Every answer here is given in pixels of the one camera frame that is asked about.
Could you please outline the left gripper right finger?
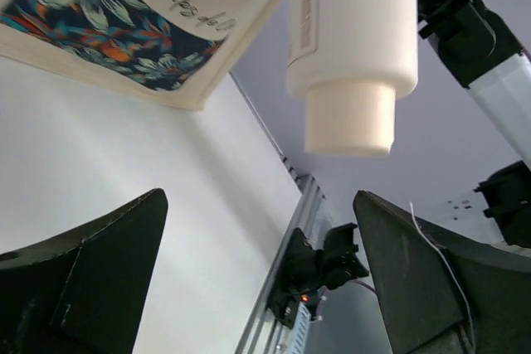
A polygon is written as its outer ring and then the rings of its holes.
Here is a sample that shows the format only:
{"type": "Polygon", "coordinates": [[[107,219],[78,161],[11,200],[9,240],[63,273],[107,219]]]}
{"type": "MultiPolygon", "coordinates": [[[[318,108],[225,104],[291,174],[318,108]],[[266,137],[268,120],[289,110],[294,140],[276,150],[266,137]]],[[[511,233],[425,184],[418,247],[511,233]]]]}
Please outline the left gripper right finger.
{"type": "Polygon", "coordinates": [[[360,191],[353,211],[395,353],[528,353],[530,259],[360,191]]]}

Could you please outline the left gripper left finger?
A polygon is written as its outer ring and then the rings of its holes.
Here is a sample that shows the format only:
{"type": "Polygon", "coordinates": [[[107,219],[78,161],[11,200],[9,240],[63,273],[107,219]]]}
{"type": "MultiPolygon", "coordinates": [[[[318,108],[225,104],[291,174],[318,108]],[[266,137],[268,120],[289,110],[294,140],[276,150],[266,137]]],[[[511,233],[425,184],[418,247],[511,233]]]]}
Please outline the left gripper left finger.
{"type": "Polygon", "coordinates": [[[1,255],[3,353],[131,353],[168,213],[153,189],[1,255]]]}

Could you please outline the cream tube bottle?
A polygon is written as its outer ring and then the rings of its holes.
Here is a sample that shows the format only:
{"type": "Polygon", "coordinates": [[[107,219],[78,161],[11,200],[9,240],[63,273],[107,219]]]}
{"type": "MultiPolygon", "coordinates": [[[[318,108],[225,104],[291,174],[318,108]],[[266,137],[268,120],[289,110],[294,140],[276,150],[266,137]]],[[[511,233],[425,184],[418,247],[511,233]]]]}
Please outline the cream tube bottle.
{"type": "Polygon", "coordinates": [[[417,0],[290,0],[287,87],[304,101],[307,152],[388,154],[417,81],[417,0]]]}

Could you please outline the beige canvas tote bag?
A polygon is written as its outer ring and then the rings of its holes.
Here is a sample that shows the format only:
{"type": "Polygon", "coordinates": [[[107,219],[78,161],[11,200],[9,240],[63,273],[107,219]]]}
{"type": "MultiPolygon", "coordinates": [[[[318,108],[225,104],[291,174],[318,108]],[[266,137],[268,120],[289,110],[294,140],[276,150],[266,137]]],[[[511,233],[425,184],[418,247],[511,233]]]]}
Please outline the beige canvas tote bag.
{"type": "Polygon", "coordinates": [[[282,0],[1,0],[1,53],[200,110],[282,0]]]}

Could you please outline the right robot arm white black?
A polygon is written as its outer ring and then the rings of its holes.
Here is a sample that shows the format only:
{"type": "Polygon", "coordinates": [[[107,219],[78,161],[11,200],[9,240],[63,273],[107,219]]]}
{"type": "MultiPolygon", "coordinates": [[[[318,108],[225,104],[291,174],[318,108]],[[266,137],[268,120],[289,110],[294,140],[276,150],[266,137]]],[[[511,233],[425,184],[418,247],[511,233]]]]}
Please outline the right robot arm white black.
{"type": "Polygon", "coordinates": [[[479,184],[507,245],[530,245],[530,55],[483,0],[291,0],[288,87],[305,102],[312,153],[390,152],[395,106],[430,42],[519,155],[479,184]]]}

